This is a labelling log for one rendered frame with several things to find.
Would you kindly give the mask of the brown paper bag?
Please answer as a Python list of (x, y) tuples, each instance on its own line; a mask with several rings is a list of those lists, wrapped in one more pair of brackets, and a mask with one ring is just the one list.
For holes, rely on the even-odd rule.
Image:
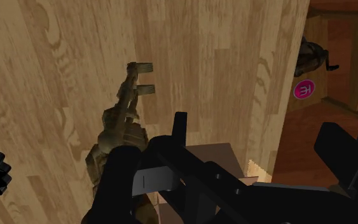
[[(203, 162), (213, 161), (226, 169), (246, 185), (255, 183), (260, 174), (245, 176), (230, 143), (187, 146), (186, 149)], [(180, 216), (167, 204), (158, 192), (148, 193), (150, 201), (158, 214), (159, 224), (183, 224)]]

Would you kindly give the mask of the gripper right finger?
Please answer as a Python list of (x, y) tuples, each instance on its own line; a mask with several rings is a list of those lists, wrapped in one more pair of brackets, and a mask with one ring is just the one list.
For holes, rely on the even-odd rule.
[(313, 148), (338, 180), (333, 188), (358, 202), (358, 140), (337, 123), (324, 122)]

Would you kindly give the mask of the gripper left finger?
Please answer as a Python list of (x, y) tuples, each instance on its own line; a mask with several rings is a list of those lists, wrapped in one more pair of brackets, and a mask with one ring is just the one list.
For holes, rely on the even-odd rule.
[(184, 224), (250, 224), (244, 207), (246, 185), (214, 162), (202, 162), (185, 147), (185, 112), (177, 112), (172, 135), (152, 138), (145, 151), (112, 147), (107, 154), (86, 224), (141, 224), (133, 214), (135, 173), (142, 165), (166, 165), (178, 185), (160, 191)]

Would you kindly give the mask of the pink round disc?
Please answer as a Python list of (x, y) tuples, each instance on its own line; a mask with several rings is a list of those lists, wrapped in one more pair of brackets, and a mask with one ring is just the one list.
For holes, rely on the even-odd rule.
[(293, 96), (296, 99), (309, 98), (315, 91), (315, 83), (310, 79), (301, 80), (293, 88)]

